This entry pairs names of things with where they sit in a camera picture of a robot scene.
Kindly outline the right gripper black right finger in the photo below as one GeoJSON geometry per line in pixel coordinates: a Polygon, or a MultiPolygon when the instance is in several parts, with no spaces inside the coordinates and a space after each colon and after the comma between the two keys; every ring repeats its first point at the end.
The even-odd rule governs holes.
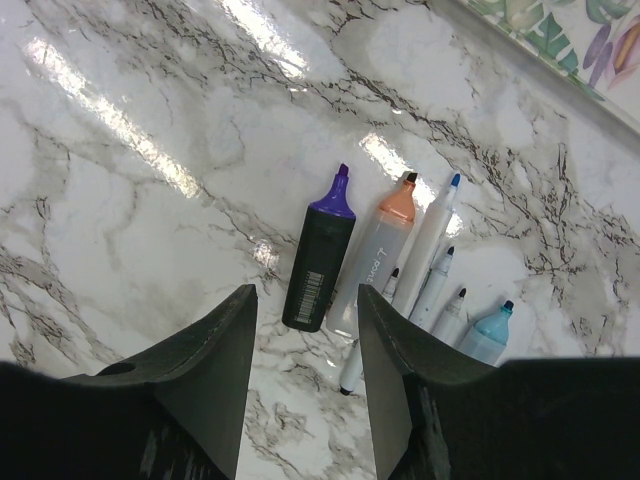
{"type": "Polygon", "coordinates": [[[380,479],[635,479],[637,358],[479,362],[358,291],[380,479]]]}

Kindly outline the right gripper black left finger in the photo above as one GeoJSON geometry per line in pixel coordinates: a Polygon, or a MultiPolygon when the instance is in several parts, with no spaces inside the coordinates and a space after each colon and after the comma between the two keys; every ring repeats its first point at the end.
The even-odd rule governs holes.
{"type": "Polygon", "coordinates": [[[5,479],[232,479],[257,323],[253,285],[96,375],[1,366],[5,479]]]}

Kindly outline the light blue highlighter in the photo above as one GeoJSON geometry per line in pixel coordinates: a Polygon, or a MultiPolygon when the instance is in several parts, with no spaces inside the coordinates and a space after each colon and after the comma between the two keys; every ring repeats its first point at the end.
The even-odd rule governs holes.
{"type": "Polygon", "coordinates": [[[509,340],[509,320],[514,303],[507,300],[497,311],[478,320],[466,333],[458,350],[482,363],[495,366],[509,340]]]}

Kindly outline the black cap whiteboard marker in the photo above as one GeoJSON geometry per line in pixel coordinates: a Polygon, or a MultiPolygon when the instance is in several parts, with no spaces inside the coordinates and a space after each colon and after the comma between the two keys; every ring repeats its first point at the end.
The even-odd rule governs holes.
{"type": "MultiPolygon", "coordinates": [[[[395,267],[384,286],[381,296],[391,304],[397,289],[397,283],[399,280],[400,269],[395,267]]],[[[365,342],[357,340],[354,342],[346,363],[342,369],[339,379],[339,390],[344,396],[350,396],[359,385],[360,381],[366,377],[364,362],[367,357],[370,356],[370,350],[372,345],[372,331],[370,335],[365,338],[365,342]]]]}

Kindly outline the small blue whiteboard marker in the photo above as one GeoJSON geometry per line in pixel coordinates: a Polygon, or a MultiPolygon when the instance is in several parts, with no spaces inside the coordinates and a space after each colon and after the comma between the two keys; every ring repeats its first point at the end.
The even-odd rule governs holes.
{"type": "Polygon", "coordinates": [[[437,261],[431,269],[426,283],[418,296],[414,309],[411,312],[409,320],[421,327],[425,328],[432,315],[432,310],[442,291],[442,288],[448,278],[451,262],[454,257],[455,247],[448,248],[446,253],[437,261]]]}

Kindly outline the orange highlighter pen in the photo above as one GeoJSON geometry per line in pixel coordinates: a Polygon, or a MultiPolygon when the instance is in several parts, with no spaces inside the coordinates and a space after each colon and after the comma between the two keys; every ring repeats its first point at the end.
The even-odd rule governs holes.
{"type": "Polygon", "coordinates": [[[409,173],[375,208],[328,311],[329,331],[352,340],[358,338],[358,288],[366,284],[380,292],[389,280],[414,226],[417,177],[417,173],[409,173]]]}

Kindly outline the blue acrylic marker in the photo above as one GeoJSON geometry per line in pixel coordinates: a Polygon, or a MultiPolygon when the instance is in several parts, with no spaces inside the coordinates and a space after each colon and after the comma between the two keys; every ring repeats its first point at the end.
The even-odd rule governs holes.
{"type": "Polygon", "coordinates": [[[433,258],[453,215],[453,201],[461,175],[455,173],[433,202],[426,208],[413,246],[400,271],[392,306],[408,318],[426,281],[433,258]]]}

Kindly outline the purple highlighter black cap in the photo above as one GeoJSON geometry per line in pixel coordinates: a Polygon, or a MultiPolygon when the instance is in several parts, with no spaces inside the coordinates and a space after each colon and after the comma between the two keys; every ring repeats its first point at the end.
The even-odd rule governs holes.
{"type": "Polygon", "coordinates": [[[282,314],[289,328],[313,333],[322,325],[356,223],[348,182],[342,164],[328,193],[307,207],[282,314]]]}

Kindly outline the floral rectangular serving tray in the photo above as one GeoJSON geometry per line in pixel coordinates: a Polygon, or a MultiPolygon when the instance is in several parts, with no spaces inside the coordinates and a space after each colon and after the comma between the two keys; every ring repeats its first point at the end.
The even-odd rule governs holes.
{"type": "Polygon", "coordinates": [[[464,6],[639,130],[639,3],[476,0],[464,6]]]}

